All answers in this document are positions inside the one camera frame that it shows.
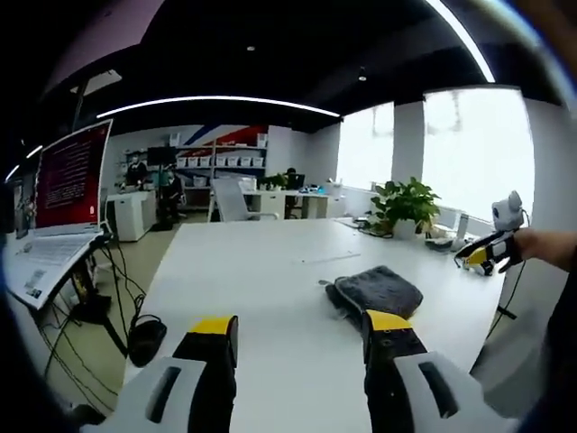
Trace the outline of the person's right hand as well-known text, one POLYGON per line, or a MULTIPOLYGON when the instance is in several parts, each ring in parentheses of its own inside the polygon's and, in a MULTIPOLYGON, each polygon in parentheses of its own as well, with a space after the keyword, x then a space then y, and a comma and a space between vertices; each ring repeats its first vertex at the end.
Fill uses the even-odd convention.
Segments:
POLYGON ((538 259, 559 269, 566 260, 565 235, 561 232, 521 228, 514 234, 515 244, 523 261, 538 259))

